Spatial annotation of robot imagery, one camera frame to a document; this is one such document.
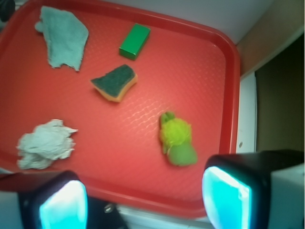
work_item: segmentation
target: green plush toy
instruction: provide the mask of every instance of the green plush toy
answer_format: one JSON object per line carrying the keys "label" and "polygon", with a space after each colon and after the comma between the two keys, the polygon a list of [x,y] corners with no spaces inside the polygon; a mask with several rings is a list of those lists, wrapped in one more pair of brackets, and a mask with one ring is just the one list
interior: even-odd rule
{"label": "green plush toy", "polygon": [[192,146],[192,128],[187,122],[176,118],[173,112],[161,115],[160,139],[163,153],[175,166],[188,166],[198,161]]}

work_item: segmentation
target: sponge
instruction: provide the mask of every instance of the sponge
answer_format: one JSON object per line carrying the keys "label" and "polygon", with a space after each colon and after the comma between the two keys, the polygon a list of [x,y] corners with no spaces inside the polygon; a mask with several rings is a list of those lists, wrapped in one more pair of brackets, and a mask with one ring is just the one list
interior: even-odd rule
{"label": "sponge", "polygon": [[87,28],[74,14],[52,7],[41,8],[35,25],[42,32],[48,47],[48,60],[53,68],[66,64],[80,70],[84,47],[89,36]]}
{"label": "sponge", "polygon": [[91,80],[94,87],[107,100],[121,102],[126,92],[138,81],[137,74],[124,64],[105,76]]}

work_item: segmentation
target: black object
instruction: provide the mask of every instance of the black object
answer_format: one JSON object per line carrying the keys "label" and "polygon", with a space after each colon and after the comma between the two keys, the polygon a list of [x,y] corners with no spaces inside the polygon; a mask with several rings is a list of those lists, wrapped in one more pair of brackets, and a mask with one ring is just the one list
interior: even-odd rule
{"label": "black object", "polygon": [[114,204],[88,197],[87,229],[128,229]]}
{"label": "black object", "polygon": [[294,150],[263,151],[255,154],[214,155],[208,159],[205,169],[217,166],[249,185],[253,190],[251,206],[256,215],[250,228],[268,227],[271,200],[271,173],[276,170],[304,163],[304,152]]}
{"label": "black object", "polygon": [[0,175],[0,190],[18,193],[24,228],[41,228],[39,207],[69,180],[79,180],[72,171]]}
{"label": "black object", "polygon": [[6,22],[15,12],[14,0],[0,0],[0,20]]}

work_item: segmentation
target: sponge scrubber side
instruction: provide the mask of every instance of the sponge scrubber side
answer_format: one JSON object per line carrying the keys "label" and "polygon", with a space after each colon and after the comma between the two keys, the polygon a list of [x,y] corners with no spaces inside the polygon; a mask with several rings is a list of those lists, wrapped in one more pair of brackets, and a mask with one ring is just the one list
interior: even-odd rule
{"label": "sponge scrubber side", "polygon": [[138,81],[137,74],[128,65],[122,65],[105,76],[91,80],[107,100],[121,102],[127,91]]}

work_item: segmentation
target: white surface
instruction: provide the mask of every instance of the white surface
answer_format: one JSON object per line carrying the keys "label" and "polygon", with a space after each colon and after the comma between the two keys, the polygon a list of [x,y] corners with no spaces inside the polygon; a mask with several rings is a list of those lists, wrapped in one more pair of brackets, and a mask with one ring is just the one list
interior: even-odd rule
{"label": "white surface", "polygon": [[0,229],[17,228],[23,228],[18,193],[0,191]]}
{"label": "white surface", "polygon": [[303,229],[304,163],[271,173],[269,229]]}
{"label": "white surface", "polygon": [[237,153],[256,151],[256,78],[252,73],[240,82]]}
{"label": "white surface", "polygon": [[212,229],[207,218],[187,220],[152,213],[145,210],[119,205],[118,211],[123,219],[129,223],[130,229]]}
{"label": "white surface", "polygon": [[222,31],[235,44],[274,0],[105,0],[204,24]]}

